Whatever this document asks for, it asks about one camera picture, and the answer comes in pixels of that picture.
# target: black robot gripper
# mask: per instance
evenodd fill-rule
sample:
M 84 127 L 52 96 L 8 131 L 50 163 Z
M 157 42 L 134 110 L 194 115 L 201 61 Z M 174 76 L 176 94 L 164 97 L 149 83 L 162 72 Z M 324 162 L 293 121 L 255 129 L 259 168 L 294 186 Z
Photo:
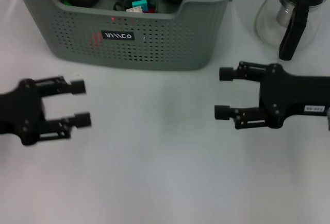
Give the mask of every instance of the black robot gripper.
M 72 127 L 91 126 L 89 113 L 46 120 L 42 98 L 58 94 L 86 93 L 83 80 L 68 84 L 62 76 L 24 79 L 12 92 L 0 95 L 0 134 L 17 135 L 25 146 L 39 141 L 69 139 Z
M 219 76 L 220 81 L 243 79 L 260 82 L 258 107 L 214 107 L 215 118 L 232 118 L 236 129 L 278 129 L 290 116 L 327 116 L 330 107 L 330 77 L 294 76 L 285 72 L 280 64 L 247 62 L 240 62 L 236 70 L 220 68 Z

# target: basket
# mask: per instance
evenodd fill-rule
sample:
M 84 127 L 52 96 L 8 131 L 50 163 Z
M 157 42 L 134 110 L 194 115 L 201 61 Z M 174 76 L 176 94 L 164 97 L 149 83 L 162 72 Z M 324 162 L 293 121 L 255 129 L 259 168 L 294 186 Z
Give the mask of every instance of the basket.
M 81 63 L 142 70 L 189 71 L 211 59 L 229 0 L 159 0 L 159 13 L 112 10 L 119 0 L 93 8 L 59 0 L 24 0 L 51 51 Z M 107 40 L 107 31 L 128 40 Z

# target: black handle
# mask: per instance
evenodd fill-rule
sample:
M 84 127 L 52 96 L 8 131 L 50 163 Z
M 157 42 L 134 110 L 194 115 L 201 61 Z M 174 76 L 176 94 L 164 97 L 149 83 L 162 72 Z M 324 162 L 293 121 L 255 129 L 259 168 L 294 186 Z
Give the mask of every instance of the black handle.
M 309 2 L 299 0 L 292 12 L 287 31 L 279 46 L 279 58 L 285 61 L 292 59 L 293 54 L 299 44 L 300 38 L 304 33 L 309 13 Z
M 115 11 L 123 11 L 123 5 L 120 2 L 116 2 L 113 6 L 113 10 Z

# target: basket label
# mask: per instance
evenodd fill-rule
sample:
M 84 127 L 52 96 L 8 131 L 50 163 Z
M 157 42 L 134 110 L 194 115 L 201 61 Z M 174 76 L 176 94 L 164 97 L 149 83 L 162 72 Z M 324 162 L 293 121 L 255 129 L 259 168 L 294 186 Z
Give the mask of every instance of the basket label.
M 105 40 L 135 40 L 133 32 L 123 31 L 101 31 Z

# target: white tabletop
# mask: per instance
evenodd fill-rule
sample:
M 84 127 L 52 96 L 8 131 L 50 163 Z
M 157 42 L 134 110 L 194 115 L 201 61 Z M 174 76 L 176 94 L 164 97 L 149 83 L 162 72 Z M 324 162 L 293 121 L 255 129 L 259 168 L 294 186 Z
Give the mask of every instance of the white tabletop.
M 83 78 L 87 95 L 47 99 L 47 117 L 90 111 L 93 122 L 32 147 L 0 136 L 0 223 L 329 224 L 325 117 L 279 130 L 214 119 L 214 105 L 258 105 L 259 84 L 220 83 L 219 67 L 276 62 L 253 33 L 263 1 L 228 5 L 206 68 L 149 72 L 58 59 L 23 1 L 0 0 L 0 92 L 27 77 Z M 327 2 L 313 44 L 285 70 L 330 76 L 329 15 Z

